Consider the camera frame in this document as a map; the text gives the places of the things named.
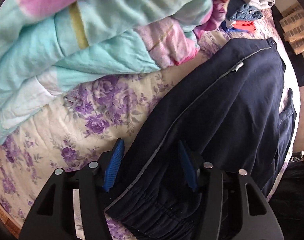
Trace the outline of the navy blue pants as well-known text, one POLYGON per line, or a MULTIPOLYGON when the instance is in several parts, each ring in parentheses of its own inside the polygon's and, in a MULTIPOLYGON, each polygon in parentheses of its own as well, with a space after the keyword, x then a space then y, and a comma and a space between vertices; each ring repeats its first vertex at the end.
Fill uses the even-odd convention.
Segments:
POLYGON ((137 239, 192 239, 201 196, 179 143, 227 171, 244 169, 265 198, 294 132, 293 91, 273 38, 229 40, 155 106, 125 154, 105 212, 137 239))

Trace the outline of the folded red garment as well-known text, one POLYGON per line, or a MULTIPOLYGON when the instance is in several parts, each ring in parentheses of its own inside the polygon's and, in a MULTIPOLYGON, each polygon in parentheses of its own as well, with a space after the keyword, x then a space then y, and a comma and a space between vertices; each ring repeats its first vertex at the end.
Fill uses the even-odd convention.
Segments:
POLYGON ((228 21, 225 20, 221 23, 221 28, 225 32, 237 31, 237 32, 247 32, 255 33, 256 27, 253 21, 228 21))

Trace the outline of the floral turquoise folded quilt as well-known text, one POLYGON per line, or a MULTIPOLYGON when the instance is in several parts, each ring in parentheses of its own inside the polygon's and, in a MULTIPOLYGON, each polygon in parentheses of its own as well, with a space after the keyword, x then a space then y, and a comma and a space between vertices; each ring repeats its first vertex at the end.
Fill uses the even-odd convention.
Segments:
POLYGON ((0 145, 77 85, 191 60, 198 31, 229 0, 4 0, 0 3, 0 145))

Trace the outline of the beige checked curtain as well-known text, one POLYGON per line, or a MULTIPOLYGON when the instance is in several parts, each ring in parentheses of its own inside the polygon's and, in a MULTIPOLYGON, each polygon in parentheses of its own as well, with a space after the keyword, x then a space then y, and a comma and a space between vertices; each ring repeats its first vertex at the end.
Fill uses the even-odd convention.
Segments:
POLYGON ((296 55, 304 52, 304 9, 296 3, 282 12, 279 21, 284 31, 284 38, 296 55))

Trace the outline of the folded blue jeans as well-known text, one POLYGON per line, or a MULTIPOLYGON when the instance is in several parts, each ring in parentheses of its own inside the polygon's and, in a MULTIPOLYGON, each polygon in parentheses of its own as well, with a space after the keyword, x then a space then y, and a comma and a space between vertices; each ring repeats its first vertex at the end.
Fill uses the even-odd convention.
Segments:
POLYGON ((260 9, 248 5, 243 0, 230 0, 226 19, 229 21, 255 21, 263 17, 260 9))

